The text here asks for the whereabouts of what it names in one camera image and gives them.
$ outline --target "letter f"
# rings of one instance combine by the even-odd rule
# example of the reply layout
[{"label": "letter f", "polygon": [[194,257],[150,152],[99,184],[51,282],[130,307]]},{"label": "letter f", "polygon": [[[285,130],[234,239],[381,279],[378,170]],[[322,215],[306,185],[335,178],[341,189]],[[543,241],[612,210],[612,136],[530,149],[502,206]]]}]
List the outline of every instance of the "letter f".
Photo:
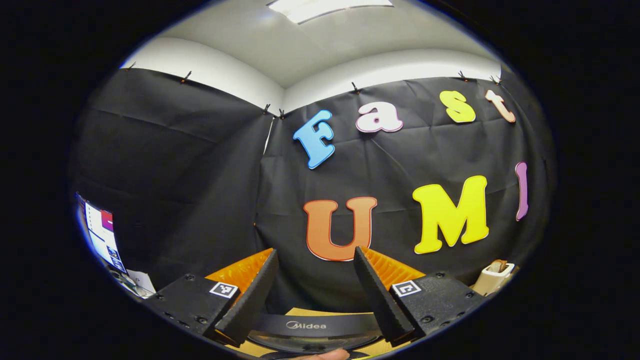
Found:
[{"label": "letter f", "polygon": [[[320,110],[311,120],[302,125],[294,134],[293,140],[300,140],[309,156],[309,168],[314,169],[335,151],[335,146],[325,145],[321,140],[325,138],[331,140],[333,138],[333,130],[323,120],[329,120],[331,113],[327,110]],[[318,131],[314,131],[314,126],[318,125]]]}]

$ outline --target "black fabric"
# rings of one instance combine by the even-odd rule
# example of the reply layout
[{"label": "black fabric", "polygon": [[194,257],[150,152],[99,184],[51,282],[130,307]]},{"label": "black fabric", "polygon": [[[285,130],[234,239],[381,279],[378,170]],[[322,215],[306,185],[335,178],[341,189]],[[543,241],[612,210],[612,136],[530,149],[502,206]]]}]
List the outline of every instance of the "black fabric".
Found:
[{"label": "black fabric", "polygon": [[256,253],[259,160],[273,116],[220,90],[119,70],[77,129],[72,191],[113,213],[124,265],[156,289]]},{"label": "black fabric", "polygon": [[[493,90],[516,116],[504,120],[484,96]],[[476,120],[458,124],[446,114],[439,94],[457,90],[476,112]],[[334,200],[332,241],[346,245],[353,237],[353,213],[346,201],[370,196],[378,200],[372,210],[371,248],[422,272],[447,270],[472,284],[482,267],[496,258],[524,258],[541,239],[548,215],[550,186],[544,155],[549,151],[536,131],[541,114],[530,109],[533,98],[517,93],[514,99],[491,81],[464,82],[454,78],[396,81],[317,101],[276,119],[261,161],[257,230],[265,247],[277,248],[282,271],[267,302],[272,313],[291,307],[324,311],[370,311],[351,262],[324,261],[306,243],[307,214],[311,200]],[[355,126],[359,107],[369,102],[390,102],[397,108],[403,128],[396,133],[361,133]],[[335,152],[310,170],[302,144],[293,133],[319,110],[333,117],[327,123]],[[519,186],[517,163],[528,166],[529,212],[517,222]],[[487,179],[486,214],[489,235],[480,241],[438,252],[415,254],[420,242],[422,218],[413,191],[439,184],[455,204],[463,183],[471,176]]]}]

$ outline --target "orange letter u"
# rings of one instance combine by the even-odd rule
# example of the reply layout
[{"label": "orange letter u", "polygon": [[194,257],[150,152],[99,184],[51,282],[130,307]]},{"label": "orange letter u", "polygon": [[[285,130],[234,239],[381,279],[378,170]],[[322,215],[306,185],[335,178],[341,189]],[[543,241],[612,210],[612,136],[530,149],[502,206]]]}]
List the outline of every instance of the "orange letter u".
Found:
[{"label": "orange letter u", "polygon": [[347,201],[353,211],[353,240],[340,246],[331,242],[331,215],[338,208],[332,200],[314,200],[305,204],[308,215],[307,247],[311,253],[327,261],[351,261],[357,246],[371,244],[371,209],[378,205],[374,197],[355,197]]}]

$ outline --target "white ceiling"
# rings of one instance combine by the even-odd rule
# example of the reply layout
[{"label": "white ceiling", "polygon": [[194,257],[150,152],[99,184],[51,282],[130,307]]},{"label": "white ceiling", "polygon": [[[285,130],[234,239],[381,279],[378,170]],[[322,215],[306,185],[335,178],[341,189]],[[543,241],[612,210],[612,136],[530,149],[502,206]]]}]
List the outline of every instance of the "white ceiling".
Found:
[{"label": "white ceiling", "polygon": [[226,0],[160,34],[207,45],[257,69],[283,88],[347,61],[409,49],[462,51],[499,61],[443,18],[411,0],[346,9],[297,25],[271,0]]}]

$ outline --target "letter m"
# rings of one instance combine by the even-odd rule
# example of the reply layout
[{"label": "letter m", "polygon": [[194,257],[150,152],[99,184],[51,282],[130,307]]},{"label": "letter m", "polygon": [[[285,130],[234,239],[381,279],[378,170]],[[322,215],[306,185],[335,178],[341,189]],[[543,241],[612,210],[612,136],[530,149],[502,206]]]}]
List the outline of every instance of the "letter m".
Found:
[{"label": "letter m", "polygon": [[467,230],[460,239],[463,244],[487,237],[489,228],[486,226],[485,188],[484,176],[468,178],[462,187],[458,206],[453,204],[451,198],[438,184],[415,189],[413,199],[422,207],[422,238],[414,248],[415,253],[426,254],[440,250],[442,241],[438,239],[438,226],[450,247],[458,241],[465,223],[467,223]]}]

